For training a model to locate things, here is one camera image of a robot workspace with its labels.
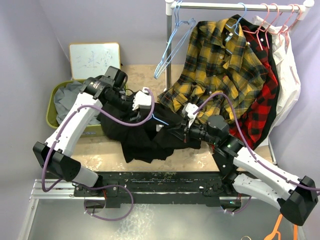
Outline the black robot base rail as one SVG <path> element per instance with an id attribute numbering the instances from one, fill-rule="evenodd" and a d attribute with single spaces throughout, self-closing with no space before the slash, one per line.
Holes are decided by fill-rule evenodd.
<path id="1" fill-rule="evenodd" d="M 205 205 L 236 211 L 244 204 L 245 195 L 226 185 L 214 171 L 105 171 L 100 172 L 99 186 L 90 190 L 72 184 L 75 197 L 97 199 L 106 208 L 121 204 Z"/>

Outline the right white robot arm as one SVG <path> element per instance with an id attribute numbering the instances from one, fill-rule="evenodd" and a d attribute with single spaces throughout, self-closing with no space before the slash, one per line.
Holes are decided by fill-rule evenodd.
<path id="1" fill-rule="evenodd" d="M 223 175 L 228 196 L 248 195 L 274 206 L 291 223 L 303 226 L 319 202 L 315 181 L 291 174 L 246 147 L 229 133 L 222 116 L 213 115 L 206 125 L 185 117 L 168 132 L 183 142 L 200 140 L 213 145 L 212 157 Z"/>

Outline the black t-shirt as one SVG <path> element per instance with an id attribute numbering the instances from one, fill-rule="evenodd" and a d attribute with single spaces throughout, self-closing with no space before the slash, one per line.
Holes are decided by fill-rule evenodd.
<path id="1" fill-rule="evenodd" d="M 166 131 L 167 127 L 179 124 L 183 120 L 182 116 L 159 103 L 155 104 L 153 113 L 169 125 L 162 125 L 150 119 L 143 125 L 129 127 L 100 114 L 99 120 L 104 135 L 121 143 L 127 163 L 132 160 L 146 163 L 151 163 L 153 160 L 164 161 L 174 153 L 174 150 L 201 148 L 200 140 L 191 139 L 185 143 Z"/>

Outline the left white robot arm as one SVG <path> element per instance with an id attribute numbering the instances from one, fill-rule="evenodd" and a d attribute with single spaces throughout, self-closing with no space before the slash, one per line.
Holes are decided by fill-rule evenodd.
<path id="1" fill-rule="evenodd" d="M 45 143 L 38 141 L 34 144 L 33 152 L 42 166 L 41 187 L 44 192 L 52 189 L 51 186 L 46 187 L 45 184 L 46 173 L 49 172 L 58 177 L 60 181 L 84 186 L 91 196 L 101 194 L 103 191 L 102 176 L 72 159 L 72 155 L 76 143 L 95 115 L 102 114 L 126 127 L 141 126 L 152 117 L 155 108 L 152 91 L 144 87 L 129 99 L 123 99 L 120 92 L 124 90 L 127 80 L 128 75 L 113 66 L 110 66 L 103 75 L 87 78 L 71 110 L 55 132 Z M 140 122 L 128 123 L 103 110 L 104 104 L 110 104 L 123 112 L 148 109 L 149 114 Z"/>

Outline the light blue wire hanger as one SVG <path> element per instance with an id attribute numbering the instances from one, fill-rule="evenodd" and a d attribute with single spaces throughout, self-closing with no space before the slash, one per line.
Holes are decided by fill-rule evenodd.
<path id="1" fill-rule="evenodd" d="M 158 123 L 160 123 L 161 125 L 164 125 L 164 126 L 168 126 L 169 125 L 167 122 L 157 118 L 154 113 L 152 113 L 150 119 L 153 119 L 153 120 L 157 121 Z"/>

